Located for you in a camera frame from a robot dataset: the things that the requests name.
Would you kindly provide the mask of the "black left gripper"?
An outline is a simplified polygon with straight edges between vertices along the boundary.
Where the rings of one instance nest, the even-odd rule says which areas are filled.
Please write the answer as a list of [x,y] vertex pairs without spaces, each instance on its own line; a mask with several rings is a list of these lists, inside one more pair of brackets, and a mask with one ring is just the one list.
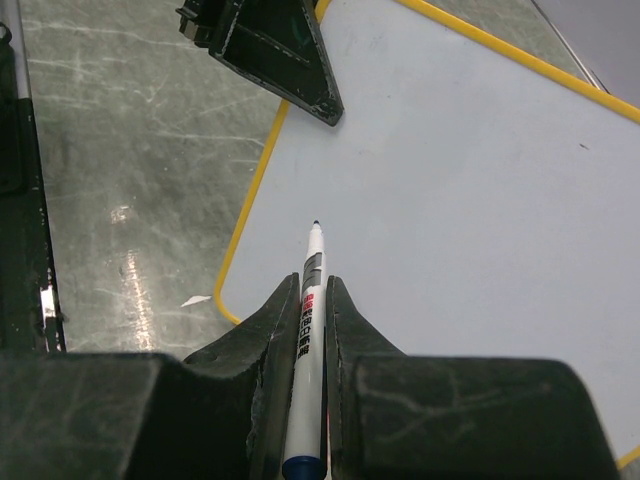
[[186,0],[179,31],[235,73],[334,127],[344,106],[312,1]]

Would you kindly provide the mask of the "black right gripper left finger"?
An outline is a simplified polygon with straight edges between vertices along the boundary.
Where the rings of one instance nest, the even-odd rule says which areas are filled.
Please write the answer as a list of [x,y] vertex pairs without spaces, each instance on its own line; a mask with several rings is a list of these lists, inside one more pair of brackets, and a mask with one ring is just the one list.
[[1,355],[5,479],[261,479],[277,474],[300,280],[183,360]]

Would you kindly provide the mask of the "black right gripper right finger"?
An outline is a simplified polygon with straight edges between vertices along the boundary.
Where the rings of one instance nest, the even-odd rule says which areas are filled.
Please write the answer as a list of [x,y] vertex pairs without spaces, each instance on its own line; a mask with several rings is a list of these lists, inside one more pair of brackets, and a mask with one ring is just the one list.
[[549,359],[411,356],[326,293],[331,473],[336,479],[614,479],[583,382]]

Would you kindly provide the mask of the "white blue whiteboard marker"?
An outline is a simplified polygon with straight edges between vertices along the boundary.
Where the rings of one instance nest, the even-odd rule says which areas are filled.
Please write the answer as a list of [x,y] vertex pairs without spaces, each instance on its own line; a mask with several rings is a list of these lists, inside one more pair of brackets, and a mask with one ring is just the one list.
[[291,402],[284,445],[285,479],[327,475],[326,253],[319,221],[312,225],[304,263]]

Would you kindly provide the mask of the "yellow framed whiteboard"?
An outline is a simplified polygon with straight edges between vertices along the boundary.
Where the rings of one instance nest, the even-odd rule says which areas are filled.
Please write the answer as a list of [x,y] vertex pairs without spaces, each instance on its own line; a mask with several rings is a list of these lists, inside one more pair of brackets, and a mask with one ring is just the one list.
[[583,379],[639,457],[639,111],[424,1],[322,1],[344,103],[282,103],[214,298],[232,322],[303,265],[411,354],[523,356]]

